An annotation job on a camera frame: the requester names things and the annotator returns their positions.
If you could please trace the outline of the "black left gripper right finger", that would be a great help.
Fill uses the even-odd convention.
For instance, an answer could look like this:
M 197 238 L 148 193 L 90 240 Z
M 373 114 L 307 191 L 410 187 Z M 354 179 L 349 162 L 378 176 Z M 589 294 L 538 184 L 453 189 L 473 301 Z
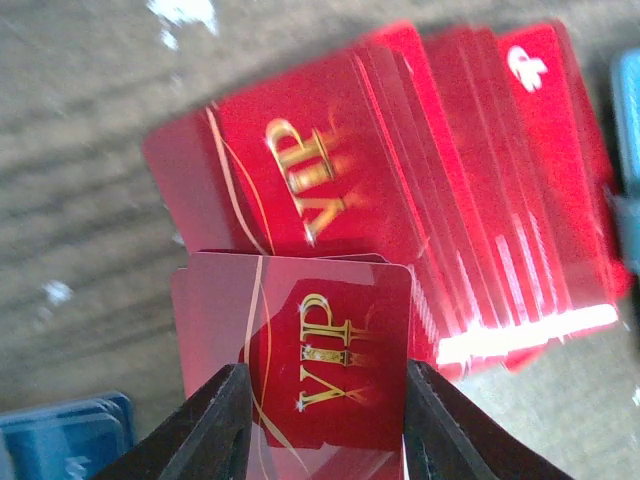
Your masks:
M 407 366 L 407 479 L 568 479 L 430 365 Z

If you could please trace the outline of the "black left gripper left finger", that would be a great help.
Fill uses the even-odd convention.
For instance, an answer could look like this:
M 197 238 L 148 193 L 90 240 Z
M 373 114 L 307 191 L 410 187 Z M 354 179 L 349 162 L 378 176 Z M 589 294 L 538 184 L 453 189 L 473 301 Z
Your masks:
M 251 442 L 248 366 L 223 366 L 96 479 L 244 479 Z

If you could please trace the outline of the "red VIP credit card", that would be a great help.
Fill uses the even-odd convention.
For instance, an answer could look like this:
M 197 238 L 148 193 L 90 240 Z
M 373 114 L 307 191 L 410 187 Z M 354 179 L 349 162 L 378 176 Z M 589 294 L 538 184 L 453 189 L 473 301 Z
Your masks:
M 249 369 L 249 478 L 402 477 L 411 290 L 383 262 L 199 252 L 173 273 L 186 394 Z

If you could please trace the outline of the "blue card holder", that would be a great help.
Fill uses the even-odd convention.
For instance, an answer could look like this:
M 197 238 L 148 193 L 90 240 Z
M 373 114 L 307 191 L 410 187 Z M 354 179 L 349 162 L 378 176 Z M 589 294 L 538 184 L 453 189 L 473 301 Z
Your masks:
M 613 197 L 622 256 L 639 274 L 639 49 L 612 64 L 611 86 L 624 194 Z

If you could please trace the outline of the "blue credit card pile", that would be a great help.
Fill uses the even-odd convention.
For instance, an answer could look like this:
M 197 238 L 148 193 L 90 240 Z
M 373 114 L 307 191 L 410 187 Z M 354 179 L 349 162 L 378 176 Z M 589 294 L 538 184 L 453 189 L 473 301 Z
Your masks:
M 89 479 L 136 444 L 125 394 L 15 410 L 1 415 L 3 479 Z

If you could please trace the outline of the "red credit card pile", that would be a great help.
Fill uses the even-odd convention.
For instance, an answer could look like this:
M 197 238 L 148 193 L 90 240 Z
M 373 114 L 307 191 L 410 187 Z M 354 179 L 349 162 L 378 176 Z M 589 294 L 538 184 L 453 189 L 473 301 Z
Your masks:
M 143 154 L 189 252 L 375 254 L 457 379 L 616 323 L 615 177 L 566 27 L 409 22 L 195 109 Z

